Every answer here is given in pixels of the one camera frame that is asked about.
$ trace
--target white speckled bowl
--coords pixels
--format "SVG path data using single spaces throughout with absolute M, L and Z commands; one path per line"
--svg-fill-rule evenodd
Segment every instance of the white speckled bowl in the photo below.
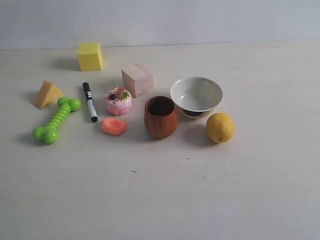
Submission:
M 171 86 L 170 96 L 185 116 L 199 119 L 211 113 L 222 102 L 224 93 L 214 81 L 192 76 L 175 82 Z

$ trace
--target white wall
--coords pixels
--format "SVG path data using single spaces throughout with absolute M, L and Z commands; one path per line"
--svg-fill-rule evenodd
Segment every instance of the white wall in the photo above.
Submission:
M 320 38 L 320 0 L 0 0 L 0 50 Z

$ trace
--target blueberry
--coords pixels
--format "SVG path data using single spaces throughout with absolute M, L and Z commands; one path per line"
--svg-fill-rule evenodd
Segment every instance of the blueberry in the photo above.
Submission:
M 109 96 L 109 99 L 110 100 L 115 100 L 117 98 L 117 95 L 115 95 L 115 94 L 111 94 L 110 96 Z

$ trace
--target yellow cube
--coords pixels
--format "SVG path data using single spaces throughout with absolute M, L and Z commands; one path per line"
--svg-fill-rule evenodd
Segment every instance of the yellow cube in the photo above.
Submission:
M 103 57 L 100 43 L 80 43 L 76 52 L 81 71 L 102 70 Z

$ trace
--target green dog bone toy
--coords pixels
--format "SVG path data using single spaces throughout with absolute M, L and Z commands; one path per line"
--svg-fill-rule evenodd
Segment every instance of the green dog bone toy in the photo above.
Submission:
M 36 140 L 44 140 L 47 144 L 53 144 L 58 141 L 60 136 L 58 128 L 70 112 L 77 111 L 81 108 L 81 101 L 77 98 L 69 99 L 66 96 L 62 96 L 58 99 L 57 105 L 59 110 L 49 123 L 44 127 L 39 126 L 33 130 L 32 135 Z

